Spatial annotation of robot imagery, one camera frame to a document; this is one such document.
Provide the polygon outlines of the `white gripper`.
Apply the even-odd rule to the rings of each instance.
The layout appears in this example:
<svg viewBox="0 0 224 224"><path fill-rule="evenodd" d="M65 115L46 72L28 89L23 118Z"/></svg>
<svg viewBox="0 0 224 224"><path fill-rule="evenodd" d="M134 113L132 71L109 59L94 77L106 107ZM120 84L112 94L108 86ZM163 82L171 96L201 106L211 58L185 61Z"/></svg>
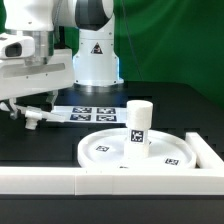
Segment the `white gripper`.
<svg viewBox="0 0 224 224"><path fill-rule="evenodd" d="M72 86L72 51L56 49L52 33L0 34L0 100L8 101L10 117L19 115L16 97L48 92L51 111L59 89Z"/></svg>

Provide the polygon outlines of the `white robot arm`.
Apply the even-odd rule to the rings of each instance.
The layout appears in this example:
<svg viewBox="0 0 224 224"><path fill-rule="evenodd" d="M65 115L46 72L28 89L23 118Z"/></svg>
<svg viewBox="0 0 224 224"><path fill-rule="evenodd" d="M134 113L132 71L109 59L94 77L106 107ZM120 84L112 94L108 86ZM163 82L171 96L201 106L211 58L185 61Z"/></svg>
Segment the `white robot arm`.
<svg viewBox="0 0 224 224"><path fill-rule="evenodd" d="M120 84L114 53L113 0L3 0L0 34L0 110L12 117L64 120L16 99L74 84L108 88Z"/></svg>

